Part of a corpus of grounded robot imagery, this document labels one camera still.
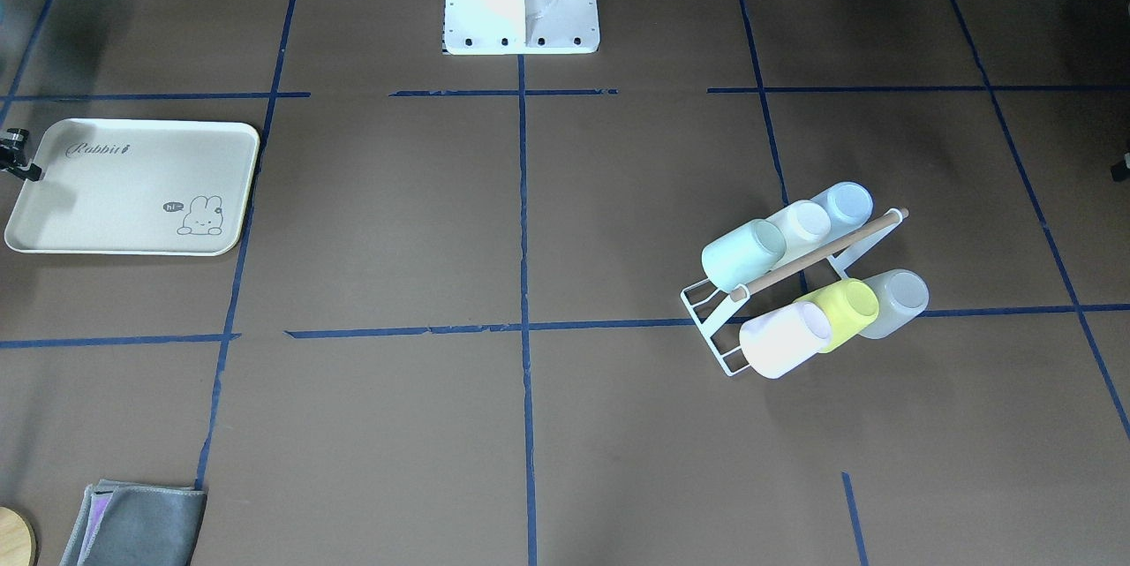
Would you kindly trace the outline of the beige rabbit tray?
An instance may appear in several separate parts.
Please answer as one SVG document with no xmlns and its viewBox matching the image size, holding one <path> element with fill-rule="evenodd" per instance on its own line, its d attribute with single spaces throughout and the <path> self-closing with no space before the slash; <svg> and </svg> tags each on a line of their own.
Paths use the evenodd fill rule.
<svg viewBox="0 0 1130 566">
<path fill-rule="evenodd" d="M 218 256 L 237 244 L 260 150 L 240 122 L 68 117 L 46 129 L 41 178 L 17 197 L 20 253 Z"/>
</svg>

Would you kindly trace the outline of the green cup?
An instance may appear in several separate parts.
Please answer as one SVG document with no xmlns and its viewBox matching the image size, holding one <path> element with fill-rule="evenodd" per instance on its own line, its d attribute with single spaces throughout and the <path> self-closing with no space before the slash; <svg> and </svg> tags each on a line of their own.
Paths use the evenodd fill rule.
<svg viewBox="0 0 1130 566">
<path fill-rule="evenodd" d="M 706 279 L 722 291 L 766 275 L 786 253 L 786 238 L 773 223 L 755 219 L 711 241 L 701 253 Z"/>
</svg>

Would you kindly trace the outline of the pink cup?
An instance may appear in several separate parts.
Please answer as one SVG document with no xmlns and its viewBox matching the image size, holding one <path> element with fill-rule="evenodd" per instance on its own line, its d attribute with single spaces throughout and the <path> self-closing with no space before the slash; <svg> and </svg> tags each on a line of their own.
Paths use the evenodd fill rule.
<svg viewBox="0 0 1130 566">
<path fill-rule="evenodd" d="M 831 320 L 811 301 L 798 301 L 739 329 L 739 345 L 748 365 L 767 380 L 777 380 L 820 352 L 832 341 Z"/>
</svg>

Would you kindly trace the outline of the white cup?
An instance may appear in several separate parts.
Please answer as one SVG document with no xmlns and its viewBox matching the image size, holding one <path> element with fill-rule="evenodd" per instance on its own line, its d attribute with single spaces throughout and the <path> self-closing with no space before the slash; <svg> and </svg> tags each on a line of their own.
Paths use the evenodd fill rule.
<svg viewBox="0 0 1130 566">
<path fill-rule="evenodd" d="M 768 215 L 766 221 L 773 224 L 786 241 L 786 251 L 776 260 L 774 269 L 819 249 L 831 236 L 831 215 L 812 200 L 797 200 L 786 204 L 776 214 Z"/>
</svg>

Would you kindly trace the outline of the light blue cup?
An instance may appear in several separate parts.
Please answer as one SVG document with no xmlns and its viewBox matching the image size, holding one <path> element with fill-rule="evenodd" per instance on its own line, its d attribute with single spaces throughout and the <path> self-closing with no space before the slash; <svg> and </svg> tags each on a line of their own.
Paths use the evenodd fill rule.
<svg viewBox="0 0 1130 566">
<path fill-rule="evenodd" d="M 825 237 L 828 243 L 863 227 L 873 214 L 872 195 L 855 181 L 840 181 L 810 200 L 831 217 L 831 232 Z"/>
</svg>

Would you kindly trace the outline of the yellow cup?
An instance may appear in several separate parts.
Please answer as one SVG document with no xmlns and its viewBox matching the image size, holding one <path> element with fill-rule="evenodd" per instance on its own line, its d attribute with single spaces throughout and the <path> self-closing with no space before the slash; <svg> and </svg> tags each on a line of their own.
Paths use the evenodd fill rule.
<svg viewBox="0 0 1130 566">
<path fill-rule="evenodd" d="M 863 280 L 843 279 L 807 293 L 796 302 L 814 302 L 831 321 L 831 343 L 819 352 L 832 352 L 853 336 L 871 325 L 879 314 L 879 301 Z"/>
</svg>

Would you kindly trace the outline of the grey cup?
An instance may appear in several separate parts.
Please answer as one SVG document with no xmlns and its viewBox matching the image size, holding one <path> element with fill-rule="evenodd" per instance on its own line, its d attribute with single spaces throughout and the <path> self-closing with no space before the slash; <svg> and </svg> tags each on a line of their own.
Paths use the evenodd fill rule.
<svg viewBox="0 0 1130 566">
<path fill-rule="evenodd" d="M 860 336 L 878 340 L 890 336 L 923 313 L 930 301 L 927 282 L 921 276 L 905 268 L 873 275 L 863 279 L 875 291 L 878 301 L 878 316 L 861 329 Z"/>
</svg>

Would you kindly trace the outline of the grey folded cloth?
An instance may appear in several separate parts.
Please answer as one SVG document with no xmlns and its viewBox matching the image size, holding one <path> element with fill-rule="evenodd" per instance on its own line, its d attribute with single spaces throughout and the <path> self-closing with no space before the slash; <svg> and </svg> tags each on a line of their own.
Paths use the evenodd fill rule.
<svg viewBox="0 0 1130 566">
<path fill-rule="evenodd" d="M 208 494 L 102 479 L 85 486 L 61 565 L 190 565 Z"/>
</svg>

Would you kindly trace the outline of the wooden mug tree stand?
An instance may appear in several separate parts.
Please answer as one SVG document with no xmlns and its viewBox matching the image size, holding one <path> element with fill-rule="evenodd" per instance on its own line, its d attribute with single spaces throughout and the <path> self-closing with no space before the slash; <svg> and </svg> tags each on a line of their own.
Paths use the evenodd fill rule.
<svg viewBox="0 0 1130 566">
<path fill-rule="evenodd" d="M 40 545 L 28 519 L 1 506 L 1 565 L 35 565 Z"/>
</svg>

